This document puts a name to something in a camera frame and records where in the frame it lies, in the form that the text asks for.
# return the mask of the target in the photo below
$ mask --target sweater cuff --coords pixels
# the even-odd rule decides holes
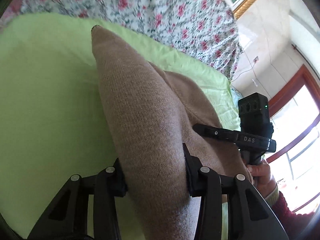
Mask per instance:
[[[276,188],[264,199],[270,207],[272,207],[279,198],[278,184]]]

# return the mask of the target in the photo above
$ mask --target brown sweater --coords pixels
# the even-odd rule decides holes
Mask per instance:
[[[104,113],[146,239],[193,239],[200,198],[188,194],[182,143],[219,174],[252,180],[237,147],[192,130],[195,123],[221,124],[189,78],[160,70],[100,26],[92,29],[92,52]]]

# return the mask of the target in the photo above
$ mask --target green fabric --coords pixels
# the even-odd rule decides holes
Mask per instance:
[[[24,238],[72,174],[96,174],[116,158],[91,52],[94,25],[160,68],[192,78],[223,127],[239,129],[227,78],[200,61],[102,20],[17,17],[0,35],[0,212]],[[144,239],[129,198],[116,204],[123,239]]]

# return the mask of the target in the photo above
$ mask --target person's arm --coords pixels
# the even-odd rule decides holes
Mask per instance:
[[[247,168],[251,175],[256,177],[256,189],[272,208],[289,239],[294,239],[306,227],[314,213],[302,215],[289,210],[283,194],[278,190],[270,166],[265,160],[258,166],[247,165]]]

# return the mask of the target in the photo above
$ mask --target metal rivet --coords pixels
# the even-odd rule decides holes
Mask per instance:
[[[206,166],[202,166],[200,169],[203,173],[208,173],[210,171],[210,169]]]
[[[80,179],[80,176],[78,174],[74,174],[71,176],[70,178],[72,181],[77,181],[78,179]]]
[[[116,170],[116,169],[115,169],[114,167],[112,167],[112,166],[106,168],[106,172],[107,172],[107,173],[113,173],[115,170]]]
[[[239,180],[245,180],[245,176],[243,174],[238,174],[236,178]]]

